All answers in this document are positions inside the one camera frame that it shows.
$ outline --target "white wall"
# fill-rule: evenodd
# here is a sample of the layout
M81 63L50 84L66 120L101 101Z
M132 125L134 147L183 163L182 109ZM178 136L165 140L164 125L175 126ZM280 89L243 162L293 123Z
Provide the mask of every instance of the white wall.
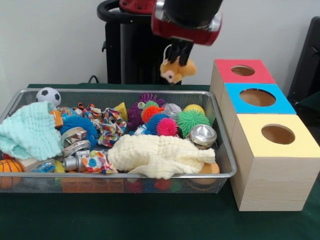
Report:
M29 83L106 82L102 0L0 1L0 112ZM198 74L184 84L209 84L213 59L262 59L286 93L319 0L224 0L223 28L211 47L195 46Z

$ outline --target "purple puffer toy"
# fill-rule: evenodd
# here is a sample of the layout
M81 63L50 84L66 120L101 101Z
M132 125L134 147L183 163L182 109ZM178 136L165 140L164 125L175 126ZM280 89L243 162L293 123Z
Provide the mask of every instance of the purple puffer toy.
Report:
M141 112L148 101L154 101L162 107L166 102L163 99L157 99L157 95L153 96L151 93L143 93L140 95L140 101L136 102L128 111L127 127L130 130L136 130L140 125L143 125Z

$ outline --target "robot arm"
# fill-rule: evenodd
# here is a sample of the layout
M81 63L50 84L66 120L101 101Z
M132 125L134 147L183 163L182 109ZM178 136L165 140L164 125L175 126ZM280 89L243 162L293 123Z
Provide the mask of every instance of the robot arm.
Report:
M156 0L152 31L172 39L168 54L171 63L187 64L194 44L210 46L221 29L219 9L223 0Z

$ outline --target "orange spiky ball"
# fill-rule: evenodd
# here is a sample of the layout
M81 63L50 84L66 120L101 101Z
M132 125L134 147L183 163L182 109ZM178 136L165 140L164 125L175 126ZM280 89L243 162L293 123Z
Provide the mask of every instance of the orange spiky ball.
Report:
M141 118L143 123L149 122L150 118L155 114L160 114L165 110L164 107L158 107L155 105L148 106L146 109L144 109L141 113Z

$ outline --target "wooden box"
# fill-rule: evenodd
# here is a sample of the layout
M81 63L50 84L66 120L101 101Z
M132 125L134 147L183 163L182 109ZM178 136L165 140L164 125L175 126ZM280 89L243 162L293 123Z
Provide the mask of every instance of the wooden box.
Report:
M225 83L220 111L231 140L237 114L296 114L276 84Z
M220 106L225 83L275 84L261 60L216 59L213 64L210 92Z
M237 114L231 178L239 211L301 211L320 170L320 148L294 114Z

